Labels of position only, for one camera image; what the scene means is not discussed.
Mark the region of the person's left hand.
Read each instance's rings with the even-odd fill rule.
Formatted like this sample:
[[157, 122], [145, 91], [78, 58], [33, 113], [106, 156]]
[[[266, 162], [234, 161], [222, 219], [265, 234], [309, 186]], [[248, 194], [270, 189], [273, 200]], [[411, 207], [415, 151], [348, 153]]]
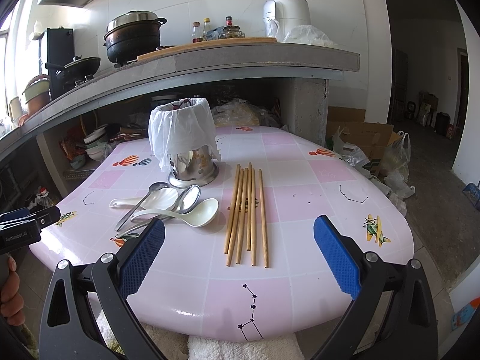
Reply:
[[17, 265], [11, 256], [7, 260], [9, 275], [1, 287], [1, 316], [10, 326], [19, 327], [25, 322], [24, 298], [20, 294], [20, 277]]

